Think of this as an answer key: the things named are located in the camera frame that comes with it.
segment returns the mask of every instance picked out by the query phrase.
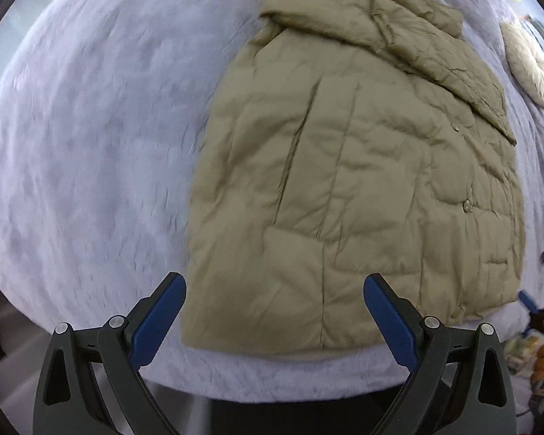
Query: grey fabric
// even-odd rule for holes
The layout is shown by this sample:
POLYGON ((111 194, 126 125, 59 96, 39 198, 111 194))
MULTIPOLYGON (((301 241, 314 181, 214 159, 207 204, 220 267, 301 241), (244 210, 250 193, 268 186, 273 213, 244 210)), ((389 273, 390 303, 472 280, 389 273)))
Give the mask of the grey fabric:
MULTIPOLYGON (((0 82, 0 289, 33 321, 99 326, 184 269, 187 200, 210 98, 256 32, 258 0, 55 0, 0 82)), ((522 286, 544 304, 544 110, 511 77, 503 0, 439 0, 493 69, 518 139, 522 286)), ((518 303, 490 319, 521 330, 518 303)), ((143 375, 236 401, 329 399, 406 376, 377 345, 318 362, 190 350, 178 323, 143 375)))

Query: metal screw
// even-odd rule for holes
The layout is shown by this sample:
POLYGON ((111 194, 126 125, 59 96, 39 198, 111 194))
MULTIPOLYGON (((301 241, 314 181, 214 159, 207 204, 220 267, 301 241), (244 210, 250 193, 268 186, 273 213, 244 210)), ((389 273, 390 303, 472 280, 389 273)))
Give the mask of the metal screw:
POLYGON ((116 329, 117 327, 121 327, 123 322, 125 322, 125 318, 123 318, 122 315, 116 315, 111 317, 111 320, 109 320, 109 325, 116 329))
POLYGON ((492 335, 494 328, 490 324, 482 324, 482 332, 486 335, 492 335))
POLYGON ((439 320, 437 320, 436 317, 429 316, 425 318, 425 325, 429 327, 430 329, 436 329, 439 327, 439 320))
POLYGON ((56 334, 64 334, 68 330, 67 322, 61 322, 54 328, 56 334))

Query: bed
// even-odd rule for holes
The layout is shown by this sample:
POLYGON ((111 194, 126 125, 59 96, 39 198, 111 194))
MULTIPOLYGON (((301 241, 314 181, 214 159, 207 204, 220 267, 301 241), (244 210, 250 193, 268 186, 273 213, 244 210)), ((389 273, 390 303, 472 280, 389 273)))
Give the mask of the bed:
MULTIPOLYGON (((503 0, 439 0, 493 69, 518 139, 526 251, 522 288, 544 304, 544 109, 517 85, 503 0)), ((0 81, 0 289, 51 331, 98 327, 186 265, 187 199, 210 99, 257 31, 258 0, 55 0, 0 81)), ((511 303, 487 319, 505 339, 511 303)), ((473 327, 476 322, 467 324, 473 327)), ((149 381, 232 401, 334 399, 407 377, 384 345, 322 361, 194 350, 174 324, 149 381)))

